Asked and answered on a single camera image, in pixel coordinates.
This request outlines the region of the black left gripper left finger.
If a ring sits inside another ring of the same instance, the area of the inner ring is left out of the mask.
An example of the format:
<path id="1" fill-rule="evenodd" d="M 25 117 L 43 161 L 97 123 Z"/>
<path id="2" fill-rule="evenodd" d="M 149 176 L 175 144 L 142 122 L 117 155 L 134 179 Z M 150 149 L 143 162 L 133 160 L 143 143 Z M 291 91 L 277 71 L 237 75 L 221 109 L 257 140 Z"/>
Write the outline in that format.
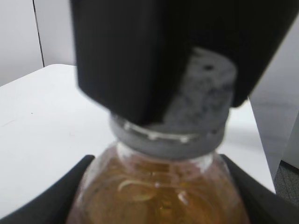
<path id="1" fill-rule="evenodd" d="M 68 173 L 26 205 L 0 219 L 2 224 L 65 224 L 84 172 L 95 156 L 84 156 Z"/>

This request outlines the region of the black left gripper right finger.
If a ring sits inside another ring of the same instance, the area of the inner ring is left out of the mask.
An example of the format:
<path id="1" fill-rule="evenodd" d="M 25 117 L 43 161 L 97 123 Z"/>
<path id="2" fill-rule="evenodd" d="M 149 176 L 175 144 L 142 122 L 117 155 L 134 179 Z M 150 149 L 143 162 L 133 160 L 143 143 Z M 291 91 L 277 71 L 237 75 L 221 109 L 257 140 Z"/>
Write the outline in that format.
<path id="1" fill-rule="evenodd" d="M 274 194 L 221 155 L 236 184 L 252 224 L 299 224 L 299 209 Z"/>

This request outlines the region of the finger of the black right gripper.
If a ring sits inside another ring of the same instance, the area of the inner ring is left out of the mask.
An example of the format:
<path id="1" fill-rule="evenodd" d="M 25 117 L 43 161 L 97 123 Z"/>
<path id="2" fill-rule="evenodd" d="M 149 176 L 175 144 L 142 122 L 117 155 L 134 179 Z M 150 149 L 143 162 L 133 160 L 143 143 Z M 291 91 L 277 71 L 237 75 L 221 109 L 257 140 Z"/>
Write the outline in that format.
<path id="1" fill-rule="evenodd" d="M 298 14 L 297 0 L 192 1 L 192 41 L 237 67 L 232 107 L 252 92 Z"/>
<path id="2" fill-rule="evenodd" d="M 160 123 L 190 54 L 188 0 L 72 0 L 78 85 L 112 113 Z"/>

